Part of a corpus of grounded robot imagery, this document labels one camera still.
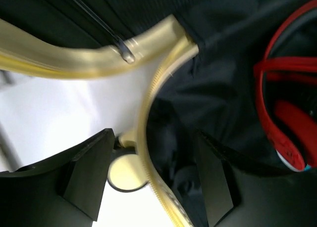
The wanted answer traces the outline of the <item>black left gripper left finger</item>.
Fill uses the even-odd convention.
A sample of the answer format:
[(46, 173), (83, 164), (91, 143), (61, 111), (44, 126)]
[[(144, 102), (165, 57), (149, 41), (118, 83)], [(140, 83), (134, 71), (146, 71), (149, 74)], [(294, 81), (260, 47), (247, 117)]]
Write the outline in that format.
[(104, 129), (40, 162), (0, 175), (3, 227), (90, 227), (98, 219), (115, 136)]

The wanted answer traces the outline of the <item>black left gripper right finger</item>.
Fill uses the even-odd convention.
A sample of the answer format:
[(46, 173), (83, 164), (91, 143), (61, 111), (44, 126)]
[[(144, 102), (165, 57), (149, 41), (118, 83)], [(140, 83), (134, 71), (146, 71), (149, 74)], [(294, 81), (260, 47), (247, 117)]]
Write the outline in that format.
[(256, 162), (198, 132), (195, 154), (211, 227), (314, 227), (317, 171)]

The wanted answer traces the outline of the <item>yellow hard-shell suitcase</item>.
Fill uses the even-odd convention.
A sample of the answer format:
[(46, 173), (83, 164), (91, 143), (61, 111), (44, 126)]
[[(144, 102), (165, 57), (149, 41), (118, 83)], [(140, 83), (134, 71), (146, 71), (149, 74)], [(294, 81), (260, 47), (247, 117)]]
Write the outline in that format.
[(262, 128), (253, 69), (281, 24), (310, 1), (0, 0), (0, 67), (33, 82), (114, 77), (162, 57), (148, 81), (105, 84), (96, 100), (84, 85), (38, 102), (32, 97), (48, 85), (2, 92), (0, 143), (13, 172), (112, 129), (106, 183), (124, 193), (149, 185), (169, 225), (210, 227), (198, 132), (291, 170)]

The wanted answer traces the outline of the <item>red black headphones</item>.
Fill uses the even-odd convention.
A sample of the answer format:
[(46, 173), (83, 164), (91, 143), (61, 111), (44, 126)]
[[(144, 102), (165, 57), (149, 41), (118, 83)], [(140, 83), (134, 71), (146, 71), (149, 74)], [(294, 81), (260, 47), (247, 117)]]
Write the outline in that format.
[(281, 24), (253, 70), (258, 116), (279, 158), (295, 172), (316, 167), (316, 0)]

